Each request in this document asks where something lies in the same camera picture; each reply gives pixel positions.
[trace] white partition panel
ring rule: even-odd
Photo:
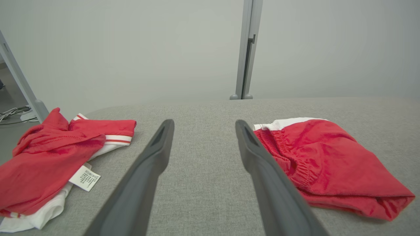
[[[420,97],[420,1],[264,0],[249,93]]]
[[[243,0],[14,0],[0,30],[36,97],[67,118],[114,105],[227,100]]]

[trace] baseboard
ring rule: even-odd
[[[6,62],[0,63],[0,70],[7,68]]]

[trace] gray tablecloth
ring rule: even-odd
[[[264,235],[249,174],[241,163],[234,124],[294,117],[339,124],[374,152],[414,194],[420,194],[420,103],[386,98],[300,98],[107,108],[90,119],[134,119],[135,136],[91,161],[102,177],[92,191],[74,187],[64,212],[43,230],[15,235],[82,235],[161,122],[175,121],[171,157],[159,177],[148,235]],[[393,222],[313,208],[331,235],[418,235],[420,204],[414,200]]]

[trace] crumpled red garment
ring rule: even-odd
[[[106,134],[133,136],[136,121],[68,121],[60,109],[31,127],[0,166],[0,215],[31,215],[104,146]]]
[[[333,122],[309,120],[254,132],[312,206],[392,221],[415,197]]]

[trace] white clothing tag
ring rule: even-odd
[[[96,184],[96,182],[98,182],[100,177],[100,175],[94,173],[86,166],[82,165],[78,171],[70,178],[69,182],[89,192]]]

